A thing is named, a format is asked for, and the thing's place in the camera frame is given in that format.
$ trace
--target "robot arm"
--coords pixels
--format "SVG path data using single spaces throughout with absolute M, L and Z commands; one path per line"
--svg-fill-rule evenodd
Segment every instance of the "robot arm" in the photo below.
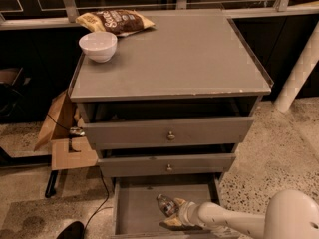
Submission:
M 265 216 L 229 211 L 211 202 L 182 201 L 179 212 L 165 223 L 210 230 L 227 226 L 254 239 L 318 239 L 319 206 L 297 190 L 277 193 L 270 200 Z

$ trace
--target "gray tabletop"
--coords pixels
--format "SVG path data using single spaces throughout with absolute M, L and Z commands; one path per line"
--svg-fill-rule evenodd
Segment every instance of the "gray tabletop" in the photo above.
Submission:
M 220 10 L 142 12 L 156 25 L 119 38 L 106 63 L 85 57 L 73 102 L 248 96 L 270 93 Z

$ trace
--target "floor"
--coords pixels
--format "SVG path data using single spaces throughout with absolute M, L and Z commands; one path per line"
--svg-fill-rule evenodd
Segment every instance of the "floor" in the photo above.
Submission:
M 283 114 L 262 102 L 255 123 L 239 146 L 237 159 L 220 183 L 227 209 L 265 213 L 271 197 L 298 189 L 319 203 L 319 98 L 296 100 Z M 33 147 L 40 123 L 0 125 L 0 145 L 12 156 L 47 153 Z M 87 223 L 85 238 L 112 233 L 113 194 L 108 193 L 96 167 L 60 173 L 56 195 L 45 197 L 49 164 L 0 168 L 0 238 L 56 238 L 73 221 Z

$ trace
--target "drawer handle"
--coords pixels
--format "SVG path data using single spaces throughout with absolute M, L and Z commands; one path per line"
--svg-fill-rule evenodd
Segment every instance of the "drawer handle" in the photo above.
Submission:
M 175 135 L 173 135 L 172 131 L 168 132 L 167 139 L 168 140 L 174 140 L 175 139 Z
M 170 164 L 167 165 L 166 171 L 168 171 L 168 172 L 172 171 L 172 167 L 170 166 Z

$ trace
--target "white bowl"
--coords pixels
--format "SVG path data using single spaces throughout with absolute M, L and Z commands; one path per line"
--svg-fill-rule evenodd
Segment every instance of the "white bowl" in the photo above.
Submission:
M 79 45 L 90 59 L 103 63 L 117 50 L 118 38 L 110 32 L 93 32 L 83 36 Z

